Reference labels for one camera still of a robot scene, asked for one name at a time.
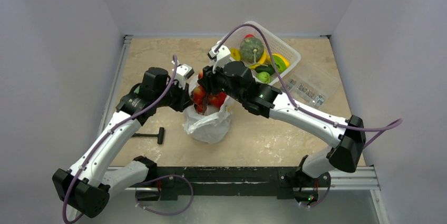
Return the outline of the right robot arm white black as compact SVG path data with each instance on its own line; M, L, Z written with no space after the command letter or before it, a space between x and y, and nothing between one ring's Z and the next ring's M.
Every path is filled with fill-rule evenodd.
M361 118L353 115L345 119L300 105L280 89L257 82L242 62L233 61L216 69L206 66L202 72L198 83L207 93L224 92L249 113L286 122L327 144L319 153L302 158L296 171L300 184L307 186L334 169L356 171L366 141Z

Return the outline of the white plastic bag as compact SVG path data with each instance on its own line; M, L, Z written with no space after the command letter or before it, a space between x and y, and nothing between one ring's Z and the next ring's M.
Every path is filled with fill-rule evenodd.
M194 76L190 81L189 92L197 87L198 76ZM198 114L193 103L183 111L186 119L184 123L185 132L195 140L215 144L221 141L230 129L232 121L234 100L227 96L220 109L208 105L205 115Z

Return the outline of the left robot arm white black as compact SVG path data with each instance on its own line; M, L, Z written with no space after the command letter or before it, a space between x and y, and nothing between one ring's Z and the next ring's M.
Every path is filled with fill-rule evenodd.
M68 170L58 169L53 174L66 223L70 223L66 214L68 207L81 216L94 218L113 196L127 187L134 184L149 187L163 179L157 172L157 164L143 156L115 171L108 172L108 168L157 108L170 107L181 112L190 104L187 80L193 74L193 68L185 64L176 66L172 76L165 69L149 68L142 82L121 98L109 124L86 153Z

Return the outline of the red fake fruit bunch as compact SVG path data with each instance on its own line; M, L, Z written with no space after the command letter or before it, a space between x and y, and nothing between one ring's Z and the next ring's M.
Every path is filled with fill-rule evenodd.
M205 115L208 105L220 109L227 99L224 92L219 94L207 94L201 85L194 87L191 91L191 99L195 111L200 115Z

